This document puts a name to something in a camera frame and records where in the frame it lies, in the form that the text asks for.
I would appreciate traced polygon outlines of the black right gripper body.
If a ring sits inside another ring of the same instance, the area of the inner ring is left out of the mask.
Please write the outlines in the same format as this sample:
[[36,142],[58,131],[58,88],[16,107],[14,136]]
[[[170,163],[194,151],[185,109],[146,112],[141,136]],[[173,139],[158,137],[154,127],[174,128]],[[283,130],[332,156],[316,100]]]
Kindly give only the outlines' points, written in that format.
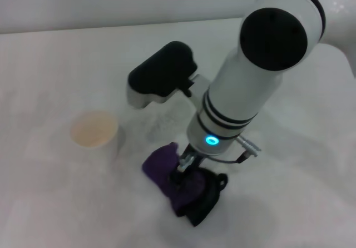
[[179,156],[177,171],[184,173],[200,166],[205,155],[195,150],[190,144],[187,145],[184,152]]

